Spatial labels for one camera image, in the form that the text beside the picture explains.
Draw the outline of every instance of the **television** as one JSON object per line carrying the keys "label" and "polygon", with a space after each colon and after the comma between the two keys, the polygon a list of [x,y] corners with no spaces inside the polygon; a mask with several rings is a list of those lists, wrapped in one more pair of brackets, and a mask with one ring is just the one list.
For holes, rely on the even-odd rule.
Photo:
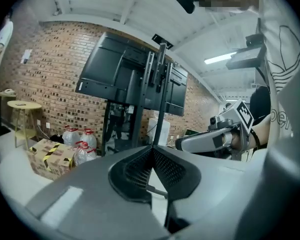
{"label": "television", "polygon": [[[105,32],[90,54],[75,91],[111,102],[137,106],[149,52],[153,50],[126,37]],[[153,84],[154,81],[151,81],[156,64],[157,53],[151,67],[144,108],[158,111],[163,86],[160,83]],[[180,67],[172,67],[166,113],[184,115],[187,78],[187,71]]]}

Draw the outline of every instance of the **bracelet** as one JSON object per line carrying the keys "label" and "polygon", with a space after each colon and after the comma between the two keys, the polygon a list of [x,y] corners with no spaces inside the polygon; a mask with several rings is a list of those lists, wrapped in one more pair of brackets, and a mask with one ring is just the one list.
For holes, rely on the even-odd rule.
{"label": "bracelet", "polygon": [[256,134],[256,132],[254,130],[251,129],[250,133],[252,134],[252,136],[254,137],[255,140],[255,144],[256,144],[256,149],[259,150],[260,149],[260,140],[258,138],[258,135]]}

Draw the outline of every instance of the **white floor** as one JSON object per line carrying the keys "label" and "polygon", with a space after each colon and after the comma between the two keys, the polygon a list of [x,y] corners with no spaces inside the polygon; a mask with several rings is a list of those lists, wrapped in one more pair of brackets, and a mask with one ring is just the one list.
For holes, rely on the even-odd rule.
{"label": "white floor", "polygon": [[[30,140],[31,147],[35,142]],[[25,206],[29,200],[52,181],[32,171],[26,149],[23,145],[15,148],[14,131],[0,136],[0,189],[1,192]],[[160,191],[166,191],[158,176],[152,170],[149,184]],[[167,213],[167,200],[152,194],[152,212],[163,226]]]}

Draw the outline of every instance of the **fluorescent light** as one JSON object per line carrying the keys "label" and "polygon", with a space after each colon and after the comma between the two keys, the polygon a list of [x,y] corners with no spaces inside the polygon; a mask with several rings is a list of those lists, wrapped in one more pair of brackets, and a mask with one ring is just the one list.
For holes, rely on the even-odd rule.
{"label": "fluorescent light", "polygon": [[237,52],[231,52],[231,53],[221,55],[221,56],[218,56],[218,57],[209,58],[209,59],[206,59],[204,61],[204,63],[208,65],[208,64],[211,64],[211,63],[215,63],[215,62],[221,62],[221,61],[229,60],[229,59],[231,59],[231,55],[234,55],[236,53]]}
{"label": "fluorescent light", "polygon": [[227,102],[237,102],[237,99],[226,99]]}

